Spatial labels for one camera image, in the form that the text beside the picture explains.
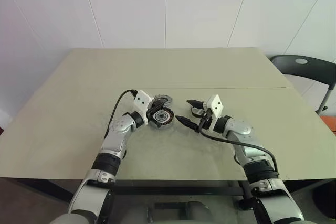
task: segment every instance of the beige table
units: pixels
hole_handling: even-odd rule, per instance
[[[171,55],[170,61],[162,60],[166,55]],[[195,63],[182,67],[181,57]],[[212,71],[194,74],[205,59],[216,61]],[[262,73],[256,74],[259,67]],[[190,116],[185,100],[204,100],[217,93],[223,113],[249,122],[264,147],[275,154],[281,178],[336,177],[334,135],[269,61],[251,48],[75,50],[0,137],[0,176],[83,178],[100,148],[115,102],[128,88],[169,94],[175,114],[184,116]],[[125,97],[116,116],[131,106],[131,97]],[[245,179],[230,145],[204,139],[177,121],[166,131],[138,130],[127,150],[118,179]]]

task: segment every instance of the black cable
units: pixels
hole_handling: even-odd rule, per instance
[[[238,165],[240,165],[240,162],[238,161],[238,159],[237,159],[237,155],[236,155],[236,154],[234,155],[233,159],[235,160],[235,162],[236,162]]]
[[[121,98],[126,94],[126,93],[128,93],[128,92],[131,92],[132,93],[132,95],[135,97],[136,96],[136,94],[137,94],[137,91],[136,90],[134,90],[134,89],[127,89],[127,90],[125,90],[124,92],[122,92],[122,94],[119,96],[119,98],[118,98],[118,100],[117,100],[117,102],[115,103],[115,105],[114,105],[114,109],[113,109],[113,111],[112,111],[112,114],[111,114],[111,117],[110,117],[110,121],[109,121],[109,124],[107,125],[107,129],[106,129],[106,132],[105,132],[105,136],[104,136],[104,139],[107,137],[107,135],[109,134],[109,130],[110,130],[110,123],[112,122],[112,119],[113,119],[113,116],[114,116],[114,113],[115,113],[115,110],[117,109],[117,107],[118,107],[118,104],[119,104],[119,102],[120,102],[120,100],[121,100]]]
[[[231,140],[228,140],[228,139],[225,139],[225,138],[218,138],[218,137],[207,135],[206,133],[204,133],[202,131],[202,127],[203,127],[205,121],[206,121],[205,119],[202,119],[200,125],[198,126],[198,131],[204,137],[207,137],[207,138],[210,138],[211,140],[215,140],[215,141],[219,141],[219,142],[224,142],[224,143],[229,143],[229,144],[235,144],[235,145],[241,145],[241,146],[250,147],[250,148],[254,148],[254,149],[258,149],[258,150],[261,150],[263,152],[266,152],[272,158],[273,165],[274,165],[274,171],[276,173],[278,172],[278,165],[277,165],[277,162],[276,162],[275,157],[274,157],[274,155],[273,155],[272,152],[270,152],[269,150],[267,150],[265,148],[262,148],[260,146],[254,145],[254,144],[240,143],[240,142],[231,141]]]

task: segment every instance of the white wall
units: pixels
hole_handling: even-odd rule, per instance
[[[335,61],[335,19],[335,0],[0,0],[0,108],[14,116],[74,47],[255,46]],[[291,80],[319,103],[323,86]],[[336,114],[336,94],[328,105]]]
[[[5,129],[11,121],[12,117],[6,112],[0,110],[0,128]]]

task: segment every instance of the chair backrest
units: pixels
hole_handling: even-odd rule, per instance
[[[336,84],[336,64],[325,60],[301,55],[276,55],[271,62],[283,74],[301,76],[329,85],[330,90]]]

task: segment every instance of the metal gear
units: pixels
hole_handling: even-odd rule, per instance
[[[172,126],[173,119],[174,112],[169,108],[163,107],[153,114],[150,124],[154,128],[163,130]]]
[[[202,118],[204,113],[205,113],[205,110],[198,109],[198,108],[195,108],[195,107],[191,107],[191,113],[196,118]]]
[[[169,106],[172,101],[173,101],[173,98],[171,98],[169,95],[167,94],[157,94],[154,99],[158,100],[158,99],[165,99],[166,102],[164,103],[164,106]]]

